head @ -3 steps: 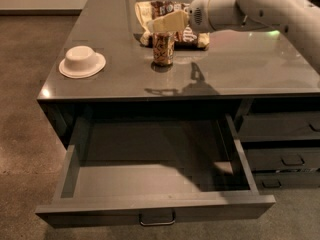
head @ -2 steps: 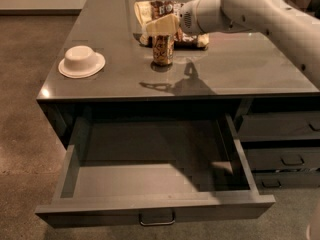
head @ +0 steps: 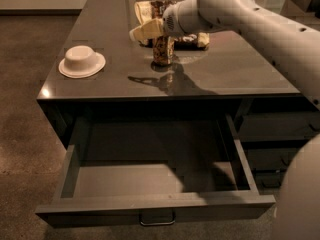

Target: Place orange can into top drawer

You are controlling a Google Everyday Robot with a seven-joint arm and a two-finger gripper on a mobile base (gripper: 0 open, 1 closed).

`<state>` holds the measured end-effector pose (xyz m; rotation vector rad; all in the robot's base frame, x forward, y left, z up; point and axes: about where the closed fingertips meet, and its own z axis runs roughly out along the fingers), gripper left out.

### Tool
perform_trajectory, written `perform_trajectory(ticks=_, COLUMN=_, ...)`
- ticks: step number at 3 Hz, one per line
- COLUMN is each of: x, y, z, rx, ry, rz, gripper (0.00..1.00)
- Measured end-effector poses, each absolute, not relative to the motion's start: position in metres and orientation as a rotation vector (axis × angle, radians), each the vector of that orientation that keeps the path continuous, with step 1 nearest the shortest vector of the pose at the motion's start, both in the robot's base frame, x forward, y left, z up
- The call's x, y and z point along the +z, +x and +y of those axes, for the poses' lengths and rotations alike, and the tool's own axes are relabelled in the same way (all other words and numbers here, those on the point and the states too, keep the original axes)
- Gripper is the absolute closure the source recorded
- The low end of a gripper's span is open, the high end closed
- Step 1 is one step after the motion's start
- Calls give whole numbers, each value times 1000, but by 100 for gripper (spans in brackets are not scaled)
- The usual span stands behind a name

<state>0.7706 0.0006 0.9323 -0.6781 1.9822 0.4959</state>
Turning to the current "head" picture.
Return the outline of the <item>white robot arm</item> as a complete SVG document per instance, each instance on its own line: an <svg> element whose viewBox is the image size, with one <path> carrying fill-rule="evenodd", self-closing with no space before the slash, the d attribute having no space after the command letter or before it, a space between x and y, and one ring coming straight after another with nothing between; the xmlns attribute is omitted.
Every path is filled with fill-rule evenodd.
<svg viewBox="0 0 320 240"><path fill-rule="evenodd" d="M320 32L254 0L184 0L132 29L133 41L231 30L320 109ZM295 155L276 203L271 240L320 240L320 134Z"/></svg>

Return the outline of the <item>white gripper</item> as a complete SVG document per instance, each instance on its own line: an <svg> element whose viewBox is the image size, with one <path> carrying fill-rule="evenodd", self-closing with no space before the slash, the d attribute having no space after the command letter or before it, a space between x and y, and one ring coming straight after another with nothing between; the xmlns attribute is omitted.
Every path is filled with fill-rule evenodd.
<svg viewBox="0 0 320 240"><path fill-rule="evenodd" d="M162 19L154 18L129 31L132 41L158 38L164 33L180 37L199 32L210 32L213 25L199 13L197 0L183 0L167 7Z"/></svg>

